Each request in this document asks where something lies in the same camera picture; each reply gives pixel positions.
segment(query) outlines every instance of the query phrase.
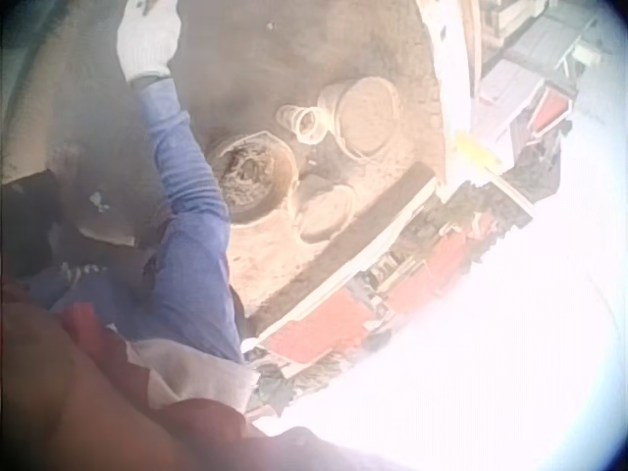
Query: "hand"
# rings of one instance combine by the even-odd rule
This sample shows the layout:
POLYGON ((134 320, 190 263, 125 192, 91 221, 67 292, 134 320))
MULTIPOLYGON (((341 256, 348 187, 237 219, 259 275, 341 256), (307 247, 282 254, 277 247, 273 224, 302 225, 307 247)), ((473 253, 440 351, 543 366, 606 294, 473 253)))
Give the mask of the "hand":
POLYGON ((168 77, 179 43, 181 19, 178 0, 157 0, 147 13, 149 0, 128 0, 118 29, 118 59, 127 81, 142 77, 168 77))

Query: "red fabric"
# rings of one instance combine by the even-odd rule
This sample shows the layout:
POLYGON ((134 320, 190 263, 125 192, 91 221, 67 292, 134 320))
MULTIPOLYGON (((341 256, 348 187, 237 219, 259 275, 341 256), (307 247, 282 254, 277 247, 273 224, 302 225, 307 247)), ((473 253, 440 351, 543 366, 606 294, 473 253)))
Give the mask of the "red fabric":
POLYGON ((244 438, 244 416, 210 399, 188 399, 159 410, 148 407, 149 370, 128 362, 127 343, 102 326, 90 304, 76 304, 61 315, 65 331, 112 385, 139 410, 194 445, 208 446, 244 438))

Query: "person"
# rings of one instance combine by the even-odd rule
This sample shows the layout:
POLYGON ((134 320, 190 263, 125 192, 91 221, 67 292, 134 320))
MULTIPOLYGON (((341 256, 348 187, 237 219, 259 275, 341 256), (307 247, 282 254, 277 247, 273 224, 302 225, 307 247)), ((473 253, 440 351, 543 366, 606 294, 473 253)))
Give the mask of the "person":
POLYGON ((172 212, 148 307, 107 271, 70 286, 44 277, 36 302, 3 278, 4 467, 400 469, 305 429, 268 438, 246 423, 257 375, 239 349, 228 208, 168 68, 180 32, 177 0, 129 0, 118 32, 172 212))

